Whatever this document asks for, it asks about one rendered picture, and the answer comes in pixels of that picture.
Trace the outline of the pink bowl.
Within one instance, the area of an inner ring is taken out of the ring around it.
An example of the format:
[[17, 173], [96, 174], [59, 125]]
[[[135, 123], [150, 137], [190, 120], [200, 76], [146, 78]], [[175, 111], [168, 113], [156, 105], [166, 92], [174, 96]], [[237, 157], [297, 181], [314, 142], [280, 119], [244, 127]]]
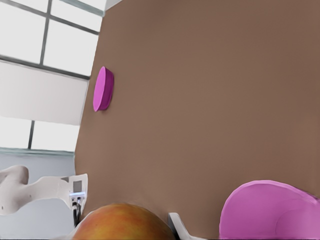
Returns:
[[320, 198], [273, 180], [244, 183], [224, 203], [219, 237], [320, 240]]

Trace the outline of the pink round plate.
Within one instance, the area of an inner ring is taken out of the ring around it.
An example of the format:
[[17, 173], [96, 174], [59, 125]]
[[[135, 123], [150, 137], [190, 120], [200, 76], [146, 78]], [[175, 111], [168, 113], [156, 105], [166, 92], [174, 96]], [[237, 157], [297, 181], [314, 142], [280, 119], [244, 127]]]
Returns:
[[96, 78], [93, 93], [92, 104], [95, 112], [104, 111], [109, 107], [114, 91], [114, 84], [114, 74], [105, 66], [102, 66]]

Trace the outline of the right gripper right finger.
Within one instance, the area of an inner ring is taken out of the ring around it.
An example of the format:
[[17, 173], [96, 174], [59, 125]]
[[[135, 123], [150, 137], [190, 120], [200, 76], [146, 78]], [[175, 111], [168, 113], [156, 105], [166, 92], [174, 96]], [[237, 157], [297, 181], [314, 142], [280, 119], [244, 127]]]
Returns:
[[168, 213], [168, 226], [174, 234], [176, 240], [207, 240], [206, 238], [196, 237], [189, 234], [180, 215], [176, 212]]

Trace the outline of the red yellow apple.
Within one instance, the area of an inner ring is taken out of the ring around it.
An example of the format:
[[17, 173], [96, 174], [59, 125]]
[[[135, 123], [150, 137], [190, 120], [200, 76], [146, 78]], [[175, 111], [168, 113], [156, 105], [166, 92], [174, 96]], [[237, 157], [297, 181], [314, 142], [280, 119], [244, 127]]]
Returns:
[[88, 214], [72, 240], [176, 240], [169, 226], [151, 211], [113, 203]]

